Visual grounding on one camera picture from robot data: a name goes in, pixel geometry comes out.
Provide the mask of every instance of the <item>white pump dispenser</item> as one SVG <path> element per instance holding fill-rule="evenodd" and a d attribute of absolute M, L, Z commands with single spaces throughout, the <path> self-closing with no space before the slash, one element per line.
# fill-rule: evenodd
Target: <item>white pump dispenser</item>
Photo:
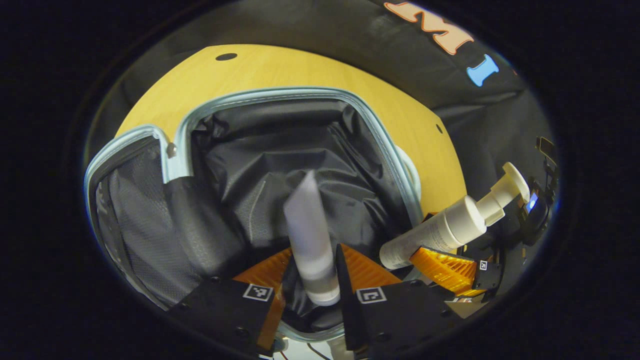
<path fill-rule="evenodd" d="M 518 169 L 511 163 L 504 164 L 502 169 L 505 174 L 480 201 L 465 195 L 434 217 L 382 245 L 382 265 L 388 269 L 409 266 L 409 258 L 420 246 L 449 252 L 484 234 L 487 226 L 504 217 L 503 208 L 518 195 L 525 203 L 529 202 L 529 187 Z"/>

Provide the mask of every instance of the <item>blue light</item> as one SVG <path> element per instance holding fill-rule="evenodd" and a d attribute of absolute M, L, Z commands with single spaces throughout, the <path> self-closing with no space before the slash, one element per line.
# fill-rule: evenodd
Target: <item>blue light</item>
<path fill-rule="evenodd" d="M 530 212 L 531 209 L 536 205 L 536 201 L 538 201 L 538 195 L 533 193 L 531 194 L 531 200 L 527 204 L 527 212 Z"/>

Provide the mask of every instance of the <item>black cloth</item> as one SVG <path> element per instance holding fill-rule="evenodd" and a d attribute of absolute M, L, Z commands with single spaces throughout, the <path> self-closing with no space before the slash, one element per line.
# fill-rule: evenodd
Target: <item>black cloth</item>
<path fill-rule="evenodd" d="M 332 248 L 345 243 L 379 261 L 382 244 L 411 228 L 389 164 L 344 101 L 218 111 L 201 121 L 191 141 L 193 177 L 163 184 L 159 144 L 150 142 L 111 164 L 95 189 L 100 240 L 124 272 L 168 307 L 202 279 L 233 277 L 290 246 L 282 208 L 309 170 Z M 285 316 L 292 326 L 311 332 L 340 323 L 335 307 L 309 301 L 300 279 L 292 294 Z"/>

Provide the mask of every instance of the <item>cable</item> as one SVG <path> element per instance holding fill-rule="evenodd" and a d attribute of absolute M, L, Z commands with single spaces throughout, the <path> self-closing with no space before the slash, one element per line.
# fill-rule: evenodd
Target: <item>cable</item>
<path fill-rule="evenodd" d="M 544 163 L 543 166 L 545 168 L 545 188 L 543 189 L 543 191 L 546 191 L 547 190 L 547 184 L 548 184 L 548 181 L 549 181 L 549 173 L 547 172 L 547 166 L 548 166 L 547 157 L 545 157 L 545 163 Z"/>
<path fill-rule="evenodd" d="M 409 173 L 409 176 L 411 177 L 413 191 L 418 197 L 418 201 L 420 201 L 420 198 L 422 197 L 422 186 L 420 185 L 420 174 L 418 174 L 418 169 L 413 164 L 413 161 L 411 161 L 409 155 L 407 155 L 406 152 L 404 152 L 404 150 L 400 148 L 400 146 L 396 145 L 396 150 L 398 155 L 400 156 L 400 160 L 402 160 L 404 169 L 407 171 L 407 173 Z"/>
<path fill-rule="evenodd" d="M 315 352 L 319 357 L 322 357 L 324 360 L 331 360 L 328 357 L 322 355 L 322 353 L 320 353 L 320 351 L 314 349 L 313 347 L 311 347 L 310 343 L 307 343 L 307 346 L 311 349 L 311 351 Z"/>

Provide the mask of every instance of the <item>wooden board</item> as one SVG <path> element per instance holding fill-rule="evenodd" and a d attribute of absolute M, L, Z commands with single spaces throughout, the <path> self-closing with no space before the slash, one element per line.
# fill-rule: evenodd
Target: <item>wooden board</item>
<path fill-rule="evenodd" d="M 237 56 L 216 60 L 228 53 Z M 425 215 L 443 210 L 467 193 L 451 139 L 433 112 L 360 69 L 284 47 L 241 44 L 202 49 L 143 95 L 117 136 L 142 124 L 155 124 L 173 141 L 180 121 L 203 102 L 274 86 L 330 86 L 359 95 L 381 119 L 392 141 L 413 160 L 420 175 L 420 204 Z"/>

